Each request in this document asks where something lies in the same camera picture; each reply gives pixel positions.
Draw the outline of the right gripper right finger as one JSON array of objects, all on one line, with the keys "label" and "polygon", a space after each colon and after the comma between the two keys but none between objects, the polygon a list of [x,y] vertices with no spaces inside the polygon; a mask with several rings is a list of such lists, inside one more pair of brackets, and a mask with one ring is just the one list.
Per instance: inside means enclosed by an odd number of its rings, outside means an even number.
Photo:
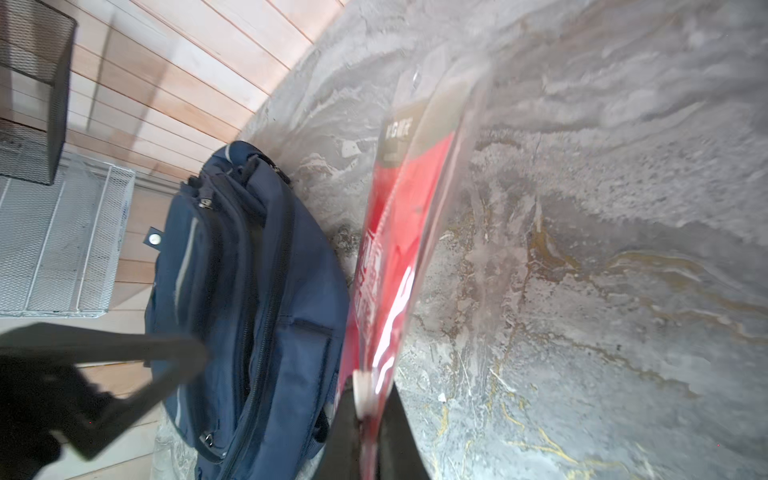
[{"label": "right gripper right finger", "polygon": [[[314,472],[316,479],[360,479],[361,439],[353,385],[341,391],[338,408],[330,426],[322,458]],[[376,479],[428,479],[430,477],[413,437],[399,391],[394,388],[387,400],[378,434]]]}]

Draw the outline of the navy blue student backpack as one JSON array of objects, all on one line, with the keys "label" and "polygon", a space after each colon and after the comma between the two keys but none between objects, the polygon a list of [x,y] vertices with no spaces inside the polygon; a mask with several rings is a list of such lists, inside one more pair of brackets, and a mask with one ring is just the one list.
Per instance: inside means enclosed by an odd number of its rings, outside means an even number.
[{"label": "navy blue student backpack", "polygon": [[189,335],[202,373],[164,403],[198,479],[292,479],[324,446],[349,308],[326,235],[261,150],[215,151],[173,197],[145,330]]}]

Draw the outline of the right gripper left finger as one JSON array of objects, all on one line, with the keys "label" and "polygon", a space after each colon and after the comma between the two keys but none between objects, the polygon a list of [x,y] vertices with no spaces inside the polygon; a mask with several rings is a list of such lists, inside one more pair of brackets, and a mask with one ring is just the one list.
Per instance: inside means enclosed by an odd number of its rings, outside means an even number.
[{"label": "right gripper left finger", "polygon": [[[80,365],[161,361],[168,368],[126,398],[101,390]],[[33,479],[65,448],[92,460],[177,388],[201,374],[205,346],[190,336],[123,334],[34,323],[1,336],[1,476]]]}]

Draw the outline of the red small booklet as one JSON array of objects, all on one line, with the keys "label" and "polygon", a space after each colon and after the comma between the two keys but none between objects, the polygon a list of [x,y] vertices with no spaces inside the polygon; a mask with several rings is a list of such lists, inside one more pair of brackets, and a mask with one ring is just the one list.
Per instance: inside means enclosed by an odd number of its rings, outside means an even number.
[{"label": "red small booklet", "polygon": [[352,414],[342,457],[354,478],[426,475],[409,440],[402,457],[383,465],[385,408],[410,312],[476,143],[492,71],[483,54],[451,58],[437,49],[400,76],[382,123],[336,394],[335,419]]}]

